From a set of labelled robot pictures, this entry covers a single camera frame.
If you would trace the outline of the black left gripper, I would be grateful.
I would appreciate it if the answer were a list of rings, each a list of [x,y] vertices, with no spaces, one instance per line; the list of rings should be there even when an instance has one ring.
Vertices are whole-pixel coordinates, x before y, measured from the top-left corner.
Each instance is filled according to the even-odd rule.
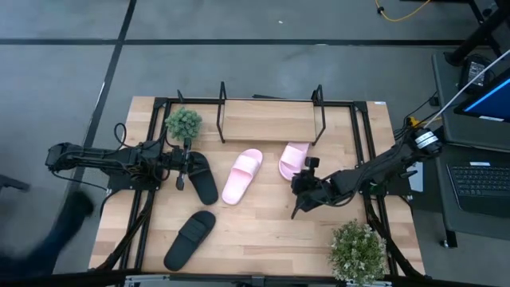
[[[183,147],[174,146],[171,152],[163,154],[163,168],[178,172],[175,186],[179,191],[184,189],[184,177],[189,171],[208,170],[207,158],[202,153],[190,153],[191,144],[191,139],[185,138]]]

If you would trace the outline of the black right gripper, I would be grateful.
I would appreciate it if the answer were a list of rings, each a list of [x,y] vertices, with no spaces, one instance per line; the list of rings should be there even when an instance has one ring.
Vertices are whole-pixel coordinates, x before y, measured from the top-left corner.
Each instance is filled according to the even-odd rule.
[[[319,164],[319,158],[306,157],[304,161],[306,169],[302,169],[292,177],[291,188],[292,193],[296,196],[296,201],[292,209],[291,219],[295,218],[299,210],[310,211],[331,202],[331,184],[315,177],[315,169]]]

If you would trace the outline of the black slide sandal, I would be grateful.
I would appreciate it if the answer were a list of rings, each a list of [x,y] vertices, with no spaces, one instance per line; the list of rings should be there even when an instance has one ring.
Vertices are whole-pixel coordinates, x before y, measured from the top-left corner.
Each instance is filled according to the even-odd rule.
[[[198,197],[205,205],[212,205],[218,200],[218,189],[214,181],[209,162],[207,171],[189,171],[188,178],[197,191]]]
[[[208,237],[216,218],[207,210],[194,213],[178,231],[177,237],[163,259],[170,271],[179,271]]]

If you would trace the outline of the pink slide sandal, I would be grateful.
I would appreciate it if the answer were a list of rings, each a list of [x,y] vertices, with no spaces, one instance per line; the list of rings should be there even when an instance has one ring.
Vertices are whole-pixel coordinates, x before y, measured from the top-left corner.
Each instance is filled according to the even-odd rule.
[[[222,200],[226,204],[237,205],[241,201],[262,161],[262,152],[254,148],[243,151],[236,158],[222,191]]]
[[[283,150],[278,167],[280,174],[288,181],[304,166],[310,143],[289,142]]]

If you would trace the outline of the small dark green plant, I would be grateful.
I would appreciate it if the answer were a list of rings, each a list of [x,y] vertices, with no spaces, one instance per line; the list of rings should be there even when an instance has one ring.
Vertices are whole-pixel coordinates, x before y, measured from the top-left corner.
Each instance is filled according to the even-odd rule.
[[[194,140],[199,135],[202,117],[195,110],[181,107],[165,119],[165,125],[172,139]]]

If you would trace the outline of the white-flowered plant in black pot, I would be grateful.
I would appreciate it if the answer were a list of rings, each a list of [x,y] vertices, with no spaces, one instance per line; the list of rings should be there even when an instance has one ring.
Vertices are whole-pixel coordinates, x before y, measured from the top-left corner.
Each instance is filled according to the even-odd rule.
[[[332,231],[328,264],[339,281],[365,285],[388,271],[386,240],[368,224],[351,220]]]

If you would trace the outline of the white paper sheet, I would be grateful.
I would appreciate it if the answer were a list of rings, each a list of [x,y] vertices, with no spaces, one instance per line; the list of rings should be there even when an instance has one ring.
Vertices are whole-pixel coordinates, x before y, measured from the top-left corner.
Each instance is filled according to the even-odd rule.
[[[416,162],[406,170],[412,173],[408,178],[410,189],[416,192],[423,192],[423,163]]]

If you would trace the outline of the person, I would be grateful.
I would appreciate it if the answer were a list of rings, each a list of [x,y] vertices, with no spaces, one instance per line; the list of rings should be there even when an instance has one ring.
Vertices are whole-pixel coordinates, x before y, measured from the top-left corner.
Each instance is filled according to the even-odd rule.
[[[21,257],[0,253],[0,281],[51,275],[61,251],[93,211],[94,204],[83,191],[68,194],[52,228],[31,251]]]

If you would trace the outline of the grey side desk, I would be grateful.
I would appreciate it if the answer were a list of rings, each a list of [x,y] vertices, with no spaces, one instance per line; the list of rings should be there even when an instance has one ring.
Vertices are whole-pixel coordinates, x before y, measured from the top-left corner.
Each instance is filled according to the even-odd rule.
[[[437,182],[441,196],[442,214],[447,234],[456,232],[499,238],[510,241],[510,197],[474,196],[468,198],[468,207],[480,207],[482,213],[466,211],[457,204],[448,165],[465,163],[497,163],[510,165],[510,124],[490,120],[477,120],[454,112],[454,105],[467,97],[459,96],[457,82],[461,69],[449,64],[443,52],[432,56],[433,74],[439,105],[453,103],[441,114],[442,126],[434,133],[444,144],[441,154],[424,164],[426,188]]]

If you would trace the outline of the black chair leg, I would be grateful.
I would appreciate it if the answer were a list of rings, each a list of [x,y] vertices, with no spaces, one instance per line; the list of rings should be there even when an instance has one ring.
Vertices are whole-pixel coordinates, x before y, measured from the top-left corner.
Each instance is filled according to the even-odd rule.
[[[21,192],[28,192],[30,189],[30,185],[28,183],[24,183],[22,181],[12,179],[5,175],[0,175],[0,191],[3,188],[12,187]]]

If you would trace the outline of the black laptop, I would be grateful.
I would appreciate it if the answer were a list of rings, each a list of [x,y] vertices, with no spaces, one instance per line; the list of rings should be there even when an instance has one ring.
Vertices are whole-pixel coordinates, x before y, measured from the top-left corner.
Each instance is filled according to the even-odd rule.
[[[453,162],[446,167],[461,210],[510,218],[510,163]]]

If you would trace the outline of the monitor with blue screen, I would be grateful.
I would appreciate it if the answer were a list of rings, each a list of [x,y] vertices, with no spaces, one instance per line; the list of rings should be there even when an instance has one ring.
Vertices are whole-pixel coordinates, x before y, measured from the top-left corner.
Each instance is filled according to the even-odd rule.
[[[454,112],[510,123],[510,68],[495,77],[478,94],[461,102]]]

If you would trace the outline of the black power adapter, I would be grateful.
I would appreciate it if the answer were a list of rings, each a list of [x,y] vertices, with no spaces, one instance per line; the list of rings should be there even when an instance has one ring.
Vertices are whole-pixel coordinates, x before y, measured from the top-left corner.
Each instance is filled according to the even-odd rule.
[[[491,63],[492,62],[487,57],[480,54],[473,54],[466,57],[461,69],[459,89],[462,89],[465,85],[467,85]],[[487,72],[482,73],[472,84],[467,86],[464,92],[469,95],[480,92],[490,83],[491,79],[492,71],[488,70]]]

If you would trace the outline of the black stand leg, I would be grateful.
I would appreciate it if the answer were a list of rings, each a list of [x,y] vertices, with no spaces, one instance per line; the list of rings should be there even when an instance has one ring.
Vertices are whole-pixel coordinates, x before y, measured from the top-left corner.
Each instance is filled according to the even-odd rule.
[[[452,53],[445,53],[445,60],[453,66],[459,66],[477,46],[484,43],[487,44],[498,57],[501,56],[502,52],[500,51],[500,46],[492,36],[492,33],[510,18],[510,0],[494,0],[496,3],[496,10],[488,18],[483,17],[475,0],[462,1],[469,4],[479,27]]]

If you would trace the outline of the black aluminium table frame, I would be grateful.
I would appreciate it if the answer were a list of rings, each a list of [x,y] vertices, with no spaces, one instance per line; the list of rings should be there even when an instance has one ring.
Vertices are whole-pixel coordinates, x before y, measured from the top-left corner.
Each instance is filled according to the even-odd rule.
[[[253,142],[221,142],[216,126],[217,103],[182,105],[171,103],[171,99],[163,103],[163,98],[135,96],[125,124],[127,144],[145,140],[152,126],[155,127],[154,138],[159,137],[165,112],[175,112],[184,106],[202,116],[202,134],[193,141],[192,149],[206,156],[221,194],[234,160],[251,148]],[[316,175],[324,177],[339,169],[353,168],[359,163],[358,154],[363,154],[363,162],[369,160],[365,122],[370,122],[373,139],[382,141],[375,145],[376,154],[393,144],[385,104],[369,102],[368,120],[363,119],[360,110],[355,111],[359,124],[356,136],[351,119],[354,109],[325,106],[325,132],[316,146],[309,149],[309,155],[320,158]],[[142,254],[138,256],[142,258],[142,273],[172,281],[247,281],[255,285],[264,279],[266,285],[334,284],[328,264],[332,230],[354,219],[367,221],[362,195],[356,195],[346,206],[321,206],[308,213],[299,211],[291,219],[296,196],[277,166],[286,143],[254,143],[253,147],[263,153],[263,162],[254,182],[236,206],[225,204],[221,199],[213,205],[203,205],[187,178],[183,191],[175,188],[178,172],[172,171],[171,177],[155,192],[145,247],[137,251],[140,230],[130,245],[129,255],[123,256],[127,262],[124,268],[135,268],[137,254]],[[119,245],[127,231],[131,210],[139,213],[147,195],[148,191],[141,192],[137,207],[133,207],[135,191],[119,191],[105,202],[88,263],[90,269],[102,264]],[[396,195],[387,195],[384,199],[392,239],[413,268],[425,274],[410,207]],[[179,271],[171,272],[164,266],[163,258],[182,225],[199,210],[213,213],[215,226],[190,260]]]

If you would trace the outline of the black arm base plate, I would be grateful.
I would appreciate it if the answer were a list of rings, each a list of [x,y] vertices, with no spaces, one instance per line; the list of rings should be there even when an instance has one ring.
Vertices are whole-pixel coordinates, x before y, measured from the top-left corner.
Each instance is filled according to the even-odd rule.
[[[411,192],[408,179],[402,179],[398,176],[393,177],[383,183],[370,181],[364,183],[361,192],[367,191],[370,195],[409,195]]]
[[[153,178],[131,177],[130,175],[112,175],[108,180],[108,189],[120,190],[158,190],[161,182]]]

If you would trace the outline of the wooden shelf with black frame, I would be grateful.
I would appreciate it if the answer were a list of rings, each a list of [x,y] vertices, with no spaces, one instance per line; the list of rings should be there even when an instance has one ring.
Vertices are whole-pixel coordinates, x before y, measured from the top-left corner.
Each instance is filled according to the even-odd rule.
[[[308,100],[255,95],[230,99],[220,84],[216,127],[226,141],[304,142],[316,145],[327,125],[323,87],[318,85]]]

